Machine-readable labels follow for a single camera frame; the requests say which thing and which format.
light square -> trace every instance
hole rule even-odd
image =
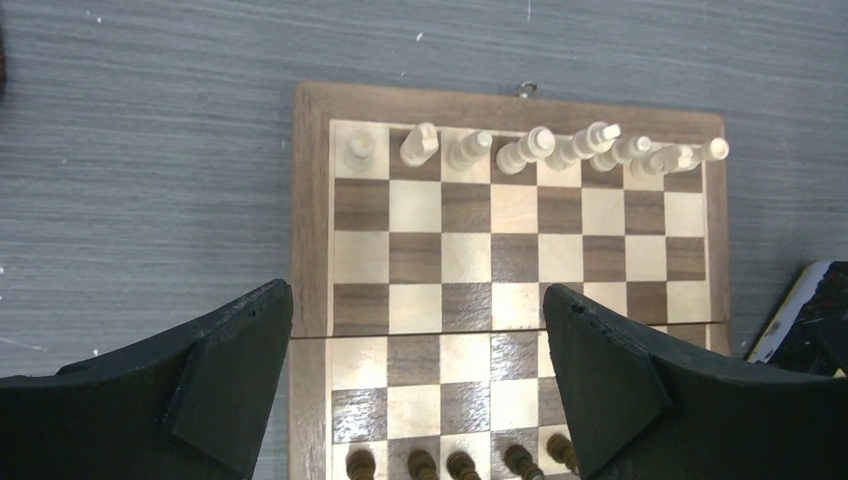
[[[369,178],[387,180],[389,178],[389,128],[377,123],[349,122],[333,120],[333,158],[335,158],[336,178]],[[374,164],[366,170],[354,170],[345,163],[348,142],[357,131],[371,134],[374,140]]]
[[[536,233],[536,187],[492,185],[492,233]]]
[[[583,236],[539,234],[539,281],[583,281]]]
[[[539,327],[538,283],[492,284],[492,329]]]
[[[545,475],[556,475],[558,473],[568,473],[570,470],[563,464],[557,463],[548,455],[547,445],[548,440],[555,434],[565,435],[571,440],[571,432],[568,430],[568,425],[551,425],[539,427],[539,443],[536,458],[538,459],[539,468],[545,472]]]
[[[389,230],[441,232],[442,184],[416,180],[389,181]]]
[[[629,235],[624,237],[627,280],[660,282],[668,277],[665,237],[662,235]]]
[[[386,337],[330,339],[333,390],[381,388],[388,384]]]
[[[661,192],[665,189],[665,178],[662,175],[635,177],[630,173],[630,163],[628,163],[624,165],[624,189]]]
[[[441,284],[389,285],[389,333],[442,329]]]
[[[442,234],[442,283],[491,281],[492,236],[490,234]]]
[[[333,480],[348,480],[347,457],[351,453],[365,449],[374,455],[374,480],[389,478],[389,442],[362,442],[333,445]]]
[[[491,434],[489,432],[445,435],[439,439],[439,478],[451,478],[447,469],[448,457],[456,452],[465,452],[472,459],[480,478],[492,478],[491,470]]]
[[[389,438],[438,435],[442,425],[441,405],[441,389],[438,385],[389,388]]]
[[[702,193],[665,192],[665,234],[703,237],[706,230]]]
[[[492,347],[488,333],[439,338],[440,383],[488,382]]]
[[[492,382],[492,430],[539,424],[539,383],[535,378]]]
[[[710,288],[706,281],[668,282],[668,323],[709,322]]]
[[[625,282],[586,282],[583,295],[618,313],[627,316],[627,284]]]
[[[470,169],[460,172],[454,170],[448,165],[448,152],[450,149],[459,143],[463,138],[474,133],[475,130],[470,128],[445,128],[442,130],[442,181],[455,183],[489,183],[491,152],[484,156],[479,162],[475,163]]]
[[[583,184],[582,164],[577,162],[565,170],[556,171],[546,161],[536,162],[536,183],[546,187],[580,187]]]
[[[335,232],[334,283],[388,283],[389,232]]]
[[[583,234],[624,235],[624,190],[582,190]]]
[[[551,346],[548,344],[548,332],[539,332],[539,377],[555,377],[554,364],[551,361]]]

wooden chessboard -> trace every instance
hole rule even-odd
[[[375,453],[381,478],[403,478],[397,469],[415,445],[441,465],[464,446],[483,478],[512,478],[498,460],[506,440],[539,455],[546,473],[567,473],[539,449],[545,436],[567,431],[540,313],[551,283],[726,353],[724,162],[643,179],[587,162],[561,172],[538,162],[505,175],[493,158],[464,172],[445,160],[476,129],[493,135],[493,157],[535,126],[568,136],[598,120],[647,135],[654,148],[724,133],[704,113],[298,87],[291,478],[345,478],[339,465],[351,445]],[[400,144],[425,121],[436,125],[440,149],[409,167]],[[367,170],[342,161],[357,131],[374,139]]]

gray table surface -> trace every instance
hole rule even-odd
[[[727,125],[736,355],[848,257],[842,0],[3,0],[0,375],[287,271],[304,79],[705,109]],[[285,382],[256,478],[286,478]]]

dark square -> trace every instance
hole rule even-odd
[[[624,233],[627,235],[665,234],[663,192],[624,191]]]
[[[548,328],[548,324],[547,324],[547,322],[545,322],[545,308],[544,308],[544,306],[545,306],[545,292],[548,291],[548,288],[551,285],[552,285],[551,283],[540,283],[539,284],[539,303],[541,304],[541,307],[542,307],[542,308],[539,308],[539,322],[540,322],[539,325],[543,329]],[[568,287],[568,288],[570,288],[570,289],[572,289],[575,292],[578,292],[580,294],[583,293],[583,284],[582,283],[564,282],[564,283],[559,283],[558,285],[564,285],[564,286],[566,286],[566,287]]]
[[[389,229],[387,180],[336,179],[335,230],[385,231]]]
[[[489,232],[492,199],[489,185],[442,183],[442,231]]]
[[[556,377],[539,379],[539,426],[565,425],[565,410]]]
[[[536,378],[539,371],[539,334],[492,334],[492,380]]]
[[[389,474],[387,478],[409,478],[407,461],[409,455],[416,450],[424,450],[429,453],[436,463],[436,468],[438,468],[440,450],[438,436],[390,439],[388,449]]]
[[[688,172],[678,172],[665,175],[666,192],[701,193],[704,190],[701,165]]]
[[[490,166],[492,183],[505,183],[509,185],[536,185],[535,163],[528,163],[524,166],[523,170],[516,173],[515,175],[507,175],[501,171],[500,167],[498,167],[498,152],[504,145],[516,141],[518,141],[517,137],[494,136],[492,138],[492,165]]]
[[[388,382],[390,387],[438,385],[439,337],[437,335],[389,336]]]
[[[489,430],[488,382],[444,383],[441,389],[442,435]]]
[[[579,188],[538,187],[539,233],[582,233],[583,201]]]
[[[625,272],[624,237],[583,237],[583,281],[623,282]]]
[[[624,188],[624,169],[621,165],[608,172],[599,172],[589,162],[580,165],[583,188]]]
[[[333,285],[334,335],[387,335],[389,333],[389,285]]]
[[[627,282],[627,317],[645,325],[668,323],[665,282]]]
[[[706,280],[707,259],[703,237],[667,237],[665,252],[669,280]]]
[[[535,233],[492,234],[492,281],[538,282],[538,238]]]
[[[389,178],[392,180],[431,180],[442,179],[442,148],[439,147],[432,157],[419,167],[410,167],[400,159],[400,146],[409,135],[409,129],[392,128],[389,130]],[[438,133],[439,145],[442,144],[442,134]]]
[[[442,236],[439,233],[389,234],[390,283],[441,283]]]
[[[491,328],[491,283],[442,284],[442,331],[473,332]]]
[[[707,325],[703,323],[696,325],[669,325],[668,334],[692,345],[707,348]]]
[[[385,388],[334,390],[333,443],[378,442],[387,437]]]
[[[539,447],[539,429],[538,428],[520,428],[516,430],[500,430],[494,431],[491,434],[491,449],[492,449],[492,480],[504,480],[515,478],[515,475],[510,473],[509,469],[504,464],[504,453],[506,449],[513,445],[521,445],[526,448],[530,455],[536,457]]]

black chess piece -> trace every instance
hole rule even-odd
[[[368,450],[357,450],[347,457],[347,476],[350,480],[374,480],[374,455]]]
[[[436,472],[436,462],[433,457],[424,450],[416,450],[409,455],[406,462],[409,476],[413,480],[437,480],[439,474]]]
[[[545,450],[555,462],[561,463],[572,472],[577,473],[577,454],[574,452],[574,444],[568,437],[560,433],[555,434],[548,439]]]
[[[520,476],[522,480],[544,480],[545,478],[544,472],[533,461],[530,452],[521,445],[513,445],[506,449],[504,463],[509,471]]]
[[[454,480],[481,480],[477,466],[465,452],[454,452],[448,457],[448,473]]]

